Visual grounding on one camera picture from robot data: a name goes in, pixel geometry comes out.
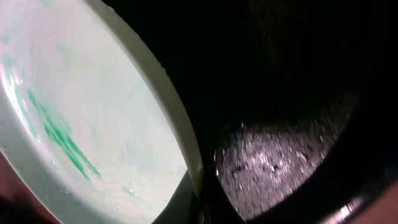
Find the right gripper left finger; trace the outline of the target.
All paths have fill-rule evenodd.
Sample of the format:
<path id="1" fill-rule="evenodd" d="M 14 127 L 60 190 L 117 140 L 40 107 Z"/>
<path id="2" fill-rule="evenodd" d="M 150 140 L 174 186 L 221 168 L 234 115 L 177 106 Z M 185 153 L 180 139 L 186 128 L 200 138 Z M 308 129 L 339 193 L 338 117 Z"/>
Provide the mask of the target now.
<path id="1" fill-rule="evenodd" d="M 198 202 L 188 172 L 153 224 L 198 224 Z"/>

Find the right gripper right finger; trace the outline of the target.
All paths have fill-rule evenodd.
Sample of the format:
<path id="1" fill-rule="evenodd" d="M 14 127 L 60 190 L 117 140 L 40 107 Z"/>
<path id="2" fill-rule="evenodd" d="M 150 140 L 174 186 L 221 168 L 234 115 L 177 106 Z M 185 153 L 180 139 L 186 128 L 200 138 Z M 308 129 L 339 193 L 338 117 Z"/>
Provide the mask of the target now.
<path id="1" fill-rule="evenodd" d="M 243 224 L 216 177 L 205 177 L 200 196 L 204 223 Z"/>

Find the light green plate front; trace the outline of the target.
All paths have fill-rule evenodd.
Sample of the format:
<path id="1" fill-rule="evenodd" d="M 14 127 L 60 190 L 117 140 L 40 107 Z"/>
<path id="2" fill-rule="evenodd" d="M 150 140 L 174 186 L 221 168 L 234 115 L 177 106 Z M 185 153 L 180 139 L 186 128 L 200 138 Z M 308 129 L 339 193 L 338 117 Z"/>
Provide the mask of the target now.
<path id="1" fill-rule="evenodd" d="M 102 1 L 1 0 L 1 152 L 61 223 L 152 223 L 203 164 L 184 105 Z"/>

